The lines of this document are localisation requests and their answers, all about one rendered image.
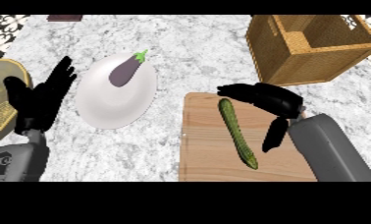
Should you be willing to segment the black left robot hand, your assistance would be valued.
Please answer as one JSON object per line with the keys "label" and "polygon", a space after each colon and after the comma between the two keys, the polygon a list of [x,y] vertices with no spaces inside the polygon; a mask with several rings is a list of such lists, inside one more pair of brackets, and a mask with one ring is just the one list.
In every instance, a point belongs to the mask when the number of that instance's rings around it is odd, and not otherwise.
{"label": "black left robot hand", "polygon": [[51,127],[62,99],[76,78],[71,62],[71,58],[65,56],[46,81],[34,88],[26,87],[23,81],[12,76],[3,81],[9,102],[18,111],[15,126],[18,135],[22,135],[28,130],[46,132]]}

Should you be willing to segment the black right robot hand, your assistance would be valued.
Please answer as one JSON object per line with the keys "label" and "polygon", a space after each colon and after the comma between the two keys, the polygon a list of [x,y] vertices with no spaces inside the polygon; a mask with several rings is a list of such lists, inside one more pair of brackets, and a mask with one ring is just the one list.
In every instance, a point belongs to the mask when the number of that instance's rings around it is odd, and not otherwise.
{"label": "black right robot hand", "polygon": [[303,97],[288,89],[265,83],[228,84],[218,87],[218,95],[252,104],[277,116],[262,143],[262,151],[278,147],[288,129],[288,119],[302,113]]}

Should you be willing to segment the long green squash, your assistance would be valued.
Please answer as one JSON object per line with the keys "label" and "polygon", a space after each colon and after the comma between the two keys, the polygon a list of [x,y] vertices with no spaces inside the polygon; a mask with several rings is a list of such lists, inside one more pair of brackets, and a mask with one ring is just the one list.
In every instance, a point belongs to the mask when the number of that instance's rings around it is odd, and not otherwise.
{"label": "long green squash", "polygon": [[219,100],[218,108],[219,108],[219,112],[222,115],[222,119],[224,119],[227,128],[230,130],[233,144],[234,144],[238,158],[240,158],[241,162],[244,163],[244,165],[250,169],[256,170],[258,169],[258,161],[255,158],[253,151],[250,150],[250,148],[246,144],[244,138],[243,138],[243,134],[241,134],[238,122],[237,122],[237,117],[234,114],[233,103],[227,98],[222,98]]}

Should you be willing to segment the brown wicker basket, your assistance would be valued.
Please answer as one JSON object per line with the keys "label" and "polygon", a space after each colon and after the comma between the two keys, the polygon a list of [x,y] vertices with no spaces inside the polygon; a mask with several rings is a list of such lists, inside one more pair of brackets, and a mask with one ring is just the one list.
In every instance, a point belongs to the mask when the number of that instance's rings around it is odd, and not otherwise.
{"label": "brown wicker basket", "polygon": [[371,27],[359,15],[253,15],[246,42],[262,83],[324,83],[371,55]]}

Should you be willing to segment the pale wooden cutting board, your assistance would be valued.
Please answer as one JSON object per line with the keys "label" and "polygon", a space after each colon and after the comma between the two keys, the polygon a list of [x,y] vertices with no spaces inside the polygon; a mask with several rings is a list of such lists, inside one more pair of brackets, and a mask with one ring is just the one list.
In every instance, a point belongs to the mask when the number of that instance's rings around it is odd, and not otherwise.
{"label": "pale wooden cutting board", "polygon": [[290,137],[283,139],[277,148],[262,152],[262,141],[275,116],[233,100],[237,122],[258,160],[258,169],[243,164],[218,108],[221,99],[206,92],[185,94],[178,180],[314,182],[316,177]]}

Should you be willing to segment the tan round object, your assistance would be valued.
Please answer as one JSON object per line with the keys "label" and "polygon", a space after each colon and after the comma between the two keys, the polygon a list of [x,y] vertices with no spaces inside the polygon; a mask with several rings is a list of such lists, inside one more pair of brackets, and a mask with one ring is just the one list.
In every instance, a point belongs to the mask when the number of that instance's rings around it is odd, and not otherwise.
{"label": "tan round object", "polygon": [[0,140],[15,130],[18,111],[9,103],[7,89],[3,80],[9,77],[18,77],[26,87],[32,87],[29,73],[22,64],[6,58],[0,58]]}

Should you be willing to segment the white oval plate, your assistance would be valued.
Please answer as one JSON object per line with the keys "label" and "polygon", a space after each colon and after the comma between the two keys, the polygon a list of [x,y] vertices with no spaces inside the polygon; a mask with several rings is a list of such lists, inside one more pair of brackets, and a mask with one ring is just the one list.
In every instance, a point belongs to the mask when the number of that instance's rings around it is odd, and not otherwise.
{"label": "white oval plate", "polygon": [[99,129],[118,129],[132,123],[146,112],[156,93],[156,72],[147,61],[122,87],[109,81],[113,69],[135,53],[121,53],[97,61],[82,76],[76,88],[75,105],[81,118]]}

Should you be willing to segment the purple eggplant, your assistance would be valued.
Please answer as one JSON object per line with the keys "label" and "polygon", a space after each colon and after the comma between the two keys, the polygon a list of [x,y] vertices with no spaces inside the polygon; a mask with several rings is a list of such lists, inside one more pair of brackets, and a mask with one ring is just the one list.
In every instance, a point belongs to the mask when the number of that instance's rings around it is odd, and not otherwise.
{"label": "purple eggplant", "polygon": [[146,50],[137,52],[129,59],[113,69],[109,75],[110,84],[122,87],[131,80],[141,63],[144,62]]}

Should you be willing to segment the black and white patterned object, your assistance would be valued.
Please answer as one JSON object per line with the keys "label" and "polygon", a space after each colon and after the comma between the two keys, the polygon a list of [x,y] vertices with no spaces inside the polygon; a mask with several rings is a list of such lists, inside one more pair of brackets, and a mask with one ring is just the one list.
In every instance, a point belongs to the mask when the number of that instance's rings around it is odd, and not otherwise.
{"label": "black and white patterned object", "polygon": [[0,15],[0,57],[4,55],[29,15]]}

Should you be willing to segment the dark red flat object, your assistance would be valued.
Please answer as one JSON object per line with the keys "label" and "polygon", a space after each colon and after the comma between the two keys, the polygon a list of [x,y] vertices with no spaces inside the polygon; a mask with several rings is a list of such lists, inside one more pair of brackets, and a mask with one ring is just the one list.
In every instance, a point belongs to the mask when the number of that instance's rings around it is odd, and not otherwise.
{"label": "dark red flat object", "polygon": [[49,22],[81,22],[82,15],[49,15]]}

